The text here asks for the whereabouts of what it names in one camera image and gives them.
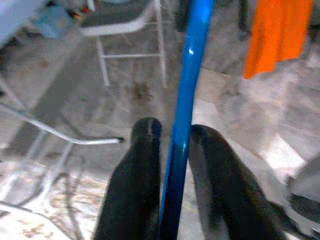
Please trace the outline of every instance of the orange towel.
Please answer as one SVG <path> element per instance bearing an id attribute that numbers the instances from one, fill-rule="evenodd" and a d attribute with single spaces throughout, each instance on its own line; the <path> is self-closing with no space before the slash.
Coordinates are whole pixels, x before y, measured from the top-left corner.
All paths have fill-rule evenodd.
<path id="1" fill-rule="evenodd" d="M 271 72 L 303 50 L 313 0 L 257 0 L 244 78 Z"/>

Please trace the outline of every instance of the concrete floor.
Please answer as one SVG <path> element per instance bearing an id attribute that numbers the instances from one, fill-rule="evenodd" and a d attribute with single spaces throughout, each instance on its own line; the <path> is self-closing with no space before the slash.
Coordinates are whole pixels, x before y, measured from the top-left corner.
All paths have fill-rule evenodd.
<path id="1" fill-rule="evenodd" d="M 279 63 L 274 72 L 244 81 L 242 71 L 248 42 L 238 39 L 236 7 L 236 3 L 218 7 L 212 17 L 193 123 L 220 131 L 255 174 L 266 197 L 282 204 L 288 175 L 294 175 L 320 152 L 319 43 L 310 43 L 307 39 L 301 58 Z M 14 53 L 21 50 L 13 50 L 6 67 L 7 81 L 21 97 L 27 96 L 24 99 L 38 119 L 72 136 L 120 136 L 128 140 L 131 127 L 138 119 L 158 118 L 163 126 L 163 175 L 180 68 L 174 26 L 166 24 L 164 29 L 168 55 L 169 87 L 166 89 L 161 87 L 157 58 L 108 61 L 111 87 L 104 89 L 94 39 L 80 37 L 77 29 L 57 40 L 61 43 L 61 53 L 69 51 L 67 57 L 63 54 L 64 61 L 58 55 L 50 57 L 51 52 L 45 51 L 48 46 L 53 48 L 55 40 L 40 39 L 45 48 L 37 49 L 37 43 L 26 46 L 25 54 L 19 55 L 24 60 L 18 67 L 15 67 L 17 56 Z M 108 36 L 103 38 L 103 45 L 108 53 L 155 52 L 155 33 L 155 26 L 149 26 L 129 34 L 129 42 L 121 35 Z M 36 66 L 37 58 L 48 64 L 24 76 L 21 71 L 28 69 L 28 65 Z M 14 76 L 19 75 L 24 76 L 19 78 L 19 84 L 12 82 L 18 78 Z M 10 103 L 8 98 L 1 101 Z M 0 129 L 14 125 L 5 134 L 1 132 L 0 180 L 5 183 L 19 166 L 37 130 L 5 113 L 1 116 Z M 54 170 L 65 144 L 57 137 L 48 136 L 41 151 L 29 161 L 28 171 L 16 182 L 15 191 L 2 200 L 17 204 L 35 191 L 39 175 L 47 167 L 49 173 Z M 64 174 L 55 181 L 47 196 L 44 214 L 73 239 L 90 239 L 109 178 L 128 147 L 128 141 L 115 145 L 75 146 L 64 166 Z M 179 240 L 204 239 L 193 184 L 188 168 Z M 66 190 L 69 187 L 73 189 L 71 195 Z M 0 236 L 1 239 L 61 239 L 40 221 L 15 215 L 0 218 Z"/>

